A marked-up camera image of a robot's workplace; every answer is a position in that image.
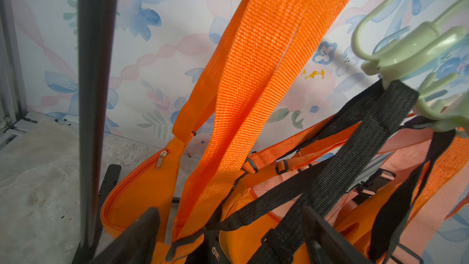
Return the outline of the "black clothes rack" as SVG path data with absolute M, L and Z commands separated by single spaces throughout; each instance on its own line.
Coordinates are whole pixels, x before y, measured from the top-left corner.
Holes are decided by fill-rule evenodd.
M 100 211 L 121 171 L 110 165 L 100 176 L 116 11 L 117 0 L 78 0 L 81 240 L 75 264 L 95 257 L 103 231 Z

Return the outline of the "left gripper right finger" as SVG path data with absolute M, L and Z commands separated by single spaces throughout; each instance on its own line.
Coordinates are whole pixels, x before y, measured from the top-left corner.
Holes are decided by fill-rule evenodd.
M 370 264 L 312 207 L 302 211 L 302 234 L 312 264 Z

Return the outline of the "light green hook middle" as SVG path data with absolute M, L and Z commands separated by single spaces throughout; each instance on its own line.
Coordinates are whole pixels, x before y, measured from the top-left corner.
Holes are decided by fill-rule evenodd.
M 433 122 L 431 128 L 434 132 L 448 132 L 456 130 L 460 138 L 469 138 L 469 92 L 460 95 L 450 106 L 446 101 L 437 100 L 428 105 L 425 98 L 437 91 L 444 89 L 458 77 L 457 73 L 450 73 L 436 81 L 436 73 L 430 73 L 418 88 L 419 98 L 414 106 L 414 113 L 430 119 Z

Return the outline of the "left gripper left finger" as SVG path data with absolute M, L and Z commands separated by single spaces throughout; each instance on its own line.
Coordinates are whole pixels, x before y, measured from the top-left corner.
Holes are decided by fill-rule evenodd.
M 151 207 L 89 264 L 150 264 L 159 228 L 159 211 Z

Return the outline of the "light green hook left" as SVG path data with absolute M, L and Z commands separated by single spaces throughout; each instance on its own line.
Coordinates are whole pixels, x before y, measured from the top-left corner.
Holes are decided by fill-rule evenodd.
M 353 53 L 365 62 L 362 70 L 367 75 L 382 76 L 383 82 L 401 79 L 435 60 L 443 52 L 467 35 L 463 26 L 442 29 L 452 18 L 469 6 L 469 0 L 458 0 L 432 22 L 423 22 L 402 39 L 394 39 L 373 55 L 360 46 L 360 34 L 365 25 L 394 0 L 385 0 L 370 12 L 355 28 L 351 37 Z

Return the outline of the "orange bag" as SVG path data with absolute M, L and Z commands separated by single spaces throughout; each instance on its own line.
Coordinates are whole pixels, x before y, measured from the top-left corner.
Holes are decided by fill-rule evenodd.
M 379 264 L 415 264 L 442 222 L 454 215 L 469 179 L 469 142 L 426 128 L 415 118 L 376 156 L 383 165 L 365 182 L 352 184 L 352 169 L 375 161 L 353 137 L 360 118 L 331 118 L 250 155 L 249 172 L 222 209 L 219 242 L 234 264 L 257 262 L 269 246 L 281 264 L 302 264 L 302 195 L 320 187 L 306 204 L 332 202 L 326 221 Z
M 181 264 L 203 242 L 202 228 L 232 189 L 267 120 L 350 0 L 242 0 L 173 126 L 173 139 L 125 177 L 101 210 L 122 235 L 148 209 L 160 216 L 147 249 L 151 264 Z M 214 118 L 210 142 L 187 179 L 172 238 L 166 230 L 181 157 Z

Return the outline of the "light green hook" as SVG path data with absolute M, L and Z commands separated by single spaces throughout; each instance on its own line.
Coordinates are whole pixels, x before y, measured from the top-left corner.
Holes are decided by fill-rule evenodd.
M 443 52 L 467 35 L 463 26 L 442 29 L 452 18 L 469 6 L 469 0 L 458 0 L 432 22 L 423 22 L 402 39 L 394 39 L 373 55 L 360 46 L 360 34 L 365 25 L 394 0 L 385 0 L 370 12 L 355 28 L 351 37 L 353 53 L 365 62 L 362 70 L 367 75 L 382 76 L 383 82 L 401 79 L 435 60 Z
M 436 73 L 430 73 L 418 88 L 419 98 L 414 106 L 414 113 L 430 119 L 433 122 L 431 128 L 434 132 L 448 132 L 456 130 L 460 138 L 469 138 L 469 92 L 460 95 L 450 106 L 446 101 L 437 100 L 428 105 L 425 98 L 437 91 L 444 89 L 458 77 L 457 73 L 450 73 L 436 81 Z

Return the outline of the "black bag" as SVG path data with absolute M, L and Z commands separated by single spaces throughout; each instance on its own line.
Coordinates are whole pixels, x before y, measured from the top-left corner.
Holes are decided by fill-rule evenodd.
M 299 230 L 302 209 L 310 206 L 324 217 L 398 129 L 405 114 L 418 98 L 418 90 L 409 89 L 399 81 L 393 81 L 388 89 L 383 89 L 381 83 L 374 84 L 347 103 L 319 132 L 319 137 L 325 137 L 349 123 L 359 124 L 358 129 L 335 156 L 309 167 L 225 221 L 217 223 L 222 201 L 228 196 L 236 178 L 236 174 L 222 169 L 222 183 L 217 186 L 221 195 L 215 199 L 215 208 L 210 210 L 207 203 L 201 205 L 203 213 L 197 216 L 197 231 L 189 237 L 177 240 L 167 253 L 166 262 L 172 264 L 178 260 L 186 260 L 188 255 L 199 249 L 209 231 L 237 230 L 291 198 L 297 198 L 297 202 L 280 224 L 262 239 L 260 251 L 252 258 L 257 264 L 291 263 L 294 253 L 304 241 Z

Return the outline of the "pink bag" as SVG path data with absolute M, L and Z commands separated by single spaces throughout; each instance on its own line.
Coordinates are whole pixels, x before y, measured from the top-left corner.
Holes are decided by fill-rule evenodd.
M 285 163 L 294 171 L 291 178 L 332 158 L 351 133 L 348 129 L 315 141 L 294 155 Z M 461 183 L 469 178 L 469 142 L 446 133 L 401 130 L 373 163 L 378 169 L 367 180 L 349 187 L 325 220 L 371 264 L 419 263 L 424 245 L 442 223 Z M 252 203 L 263 195 L 254 196 Z M 296 202 L 297 198 L 291 198 L 275 209 L 292 207 Z M 246 263 L 253 262 L 262 239 L 278 226 L 273 210 L 239 231 L 238 238 L 246 241 Z M 303 241 L 291 264 L 308 261 Z

